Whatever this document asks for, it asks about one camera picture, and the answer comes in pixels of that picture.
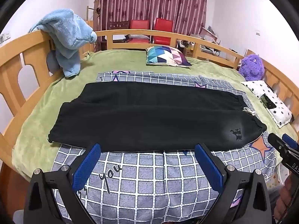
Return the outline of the person right hand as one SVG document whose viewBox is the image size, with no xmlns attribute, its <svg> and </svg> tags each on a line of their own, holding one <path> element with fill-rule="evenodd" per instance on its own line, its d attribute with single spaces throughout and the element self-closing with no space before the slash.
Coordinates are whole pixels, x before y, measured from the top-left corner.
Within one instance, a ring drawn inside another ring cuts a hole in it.
<svg viewBox="0 0 299 224">
<path fill-rule="evenodd" d="M 288 204 L 291 201 L 291 193 L 290 189 L 292 186 L 292 173 L 287 177 L 287 179 L 284 182 L 284 186 L 281 188 L 279 192 L 279 198 L 276 201 L 276 205 L 274 208 L 274 218 L 276 220 L 279 220 L 286 210 Z"/>
</svg>

